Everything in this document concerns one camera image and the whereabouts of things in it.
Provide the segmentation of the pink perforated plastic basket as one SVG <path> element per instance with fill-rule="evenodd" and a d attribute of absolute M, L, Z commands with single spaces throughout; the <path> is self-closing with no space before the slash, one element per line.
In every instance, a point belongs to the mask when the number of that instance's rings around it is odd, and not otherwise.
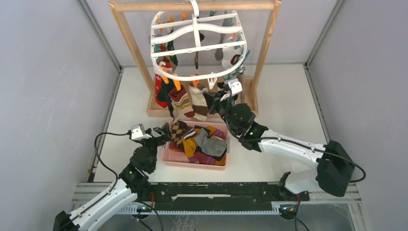
<path fill-rule="evenodd" d="M 185 121 L 185 123 L 189 126 L 197 125 L 197 126 L 212 126 L 224 133 L 224 137 L 227 141 L 227 151 L 225 157 L 221 163 L 223 165 L 208 165 L 208 164 L 200 164 L 199 162 L 191 163 L 188 158 L 185 156 L 184 153 L 179 151 L 171 150 L 170 143 L 168 142 L 162 150 L 161 160 L 167 165 L 172 167 L 183 167 L 183 168 L 195 168 L 195 169 L 205 169 L 205 170 L 218 170 L 223 171 L 229 161 L 229 143 L 230 143 L 230 133 L 227 129 L 227 126 L 224 123 L 217 123 L 217 122 L 202 122 L 202 121 Z"/>

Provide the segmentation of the brown argyle sock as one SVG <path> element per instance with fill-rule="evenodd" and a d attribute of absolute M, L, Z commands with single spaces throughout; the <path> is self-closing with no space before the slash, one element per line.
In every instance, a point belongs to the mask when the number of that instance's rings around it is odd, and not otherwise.
<path fill-rule="evenodd" d="M 188 126 L 185 122 L 183 121 L 177 121 L 175 124 L 173 124 L 171 130 L 170 130 L 170 135 L 171 135 L 171 141 L 176 145 L 180 146 L 182 145 L 182 137 L 188 133 L 192 127 Z"/>

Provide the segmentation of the mustard yellow sock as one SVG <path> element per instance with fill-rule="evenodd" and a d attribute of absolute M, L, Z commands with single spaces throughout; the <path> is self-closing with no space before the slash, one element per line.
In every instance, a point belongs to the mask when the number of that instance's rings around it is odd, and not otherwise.
<path fill-rule="evenodd" d="M 198 144 L 195 141 L 195 137 L 197 137 L 200 134 L 200 131 L 201 130 L 198 128 L 192 128 L 189 131 L 187 131 L 181 138 L 184 153 L 188 158 L 194 156 L 196 148 L 198 147 Z"/>

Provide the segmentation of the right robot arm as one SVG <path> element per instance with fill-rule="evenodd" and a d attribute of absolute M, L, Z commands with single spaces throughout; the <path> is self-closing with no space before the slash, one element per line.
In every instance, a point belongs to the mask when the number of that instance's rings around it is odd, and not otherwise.
<path fill-rule="evenodd" d="M 286 172 L 278 194 L 291 200 L 302 192 L 322 190 L 343 197 L 358 167 L 337 141 L 310 143 L 281 135 L 255 121 L 255 114 L 245 103 L 236 104 L 229 91 L 205 92 L 210 114 L 219 114 L 230 134 L 247 150 L 285 156 L 308 167 L 302 172 Z"/>

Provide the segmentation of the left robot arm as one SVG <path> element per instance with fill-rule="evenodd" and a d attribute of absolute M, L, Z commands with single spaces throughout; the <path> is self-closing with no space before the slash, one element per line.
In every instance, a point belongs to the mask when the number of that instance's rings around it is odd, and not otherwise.
<path fill-rule="evenodd" d="M 115 180 L 83 206 L 69 213 L 62 211 L 57 214 L 53 230 L 95 231 L 126 205 L 150 196 L 149 175 L 156 170 L 158 147 L 171 140 L 170 125 L 165 123 L 161 127 L 144 129 L 143 124 L 139 124 L 123 135 L 140 144 L 129 163 L 117 173 L 102 161 L 95 147 L 99 164 L 111 171 Z"/>

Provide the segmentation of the white oval clip hanger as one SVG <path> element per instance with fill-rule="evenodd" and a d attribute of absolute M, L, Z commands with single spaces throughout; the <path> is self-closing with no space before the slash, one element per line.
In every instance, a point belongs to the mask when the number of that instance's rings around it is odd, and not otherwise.
<path fill-rule="evenodd" d="M 169 80 L 212 81 L 219 77 L 229 77 L 245 70 L 244 62 L 249 55 L 246 37 L 235 10 L 218 13 L 211 11 L 206 17 L 200 16 L 198 2 L 193 4 L 192 12 L 182 12 L 180 20 L 169 15 L 162 20 L 164 12 L 157 13 L 151 22 L 150 56 L 154 70 L 165 82 Z M 180 55 L 193 54 L 195 58 L 203 52 L 214 51 L 222 69 L 196 76 L 179 76 L 158 66 L 165 58 L 176 58 Z"/>

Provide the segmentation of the red sock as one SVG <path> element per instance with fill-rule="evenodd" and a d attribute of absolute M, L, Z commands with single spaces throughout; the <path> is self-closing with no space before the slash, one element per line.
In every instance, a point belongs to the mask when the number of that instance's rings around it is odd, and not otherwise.
<path fill-rule="evenodd" d="M 157 64 L 159 67 L 164 68 L 164 71 L 166 71 L 167 73 L 173 73 L 173 68 L 170 62 L 160 61 Z M 159 99 L 159 94 L 163 92 L 162 84 L 164 84 L 165 86 L 167 85 L 164 82 L 162 76 L 155 71 L 155 101 L 162 108 L 167 108 L 167 102 L 164 99 Z"/>

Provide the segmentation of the wooden hanger rack frame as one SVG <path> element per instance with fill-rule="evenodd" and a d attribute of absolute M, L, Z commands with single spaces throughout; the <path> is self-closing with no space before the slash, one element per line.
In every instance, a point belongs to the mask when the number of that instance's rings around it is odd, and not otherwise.
<path fill-rule="evenodd" d="M 279 0 L 254 0 L 254 1 L 200 1 L 198 8 L 203 11 L 209 10 L 268 10 L 269 16 L 267 20 L 266 30 L 264 32 L 261 50 L 256 63 L 255 74 L 253 78 L 245 78 L 244 86 L 245 101 L 249 104 L 252 112 L 256 115 L 259 113 L 257 100 L 257 87 L 260 76 L 264 67 L 270 42 L 272 39 L 275 24 L 278 18 L 281 1 Z M 126 12 L 187 12 L 193 10 L 193 4 L 188 1 L 179 2 L 120 2 L 118 0 L 109 1 L 109 7 L 114 16 L 116 23 L 123 35 L 123 38 L 132 54 L 136 65 L 143 77 L 150 97 L 147 106 L 147 115 L 149 117 L 168 117 L 169 113 L 160 109 L 155 102 L 155 84 L 152 75 L 147 69 L 145 60 L 142 57 L 141 51 L 137 45 L 136 39 L 130 29 L 130 25 L 125 17 Z"/>

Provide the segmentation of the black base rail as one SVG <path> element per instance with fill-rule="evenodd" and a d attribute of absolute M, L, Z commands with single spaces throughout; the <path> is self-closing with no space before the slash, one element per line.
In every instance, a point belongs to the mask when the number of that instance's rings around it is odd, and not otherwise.
<path fill-rule="evenodd" d="M 273 203 L 292 204 L 299 199 L 308 202 L 310 197 L 274 182 L 160 182 L 138 194 L 138 200 L 158 212 L 267 212 Z"/>

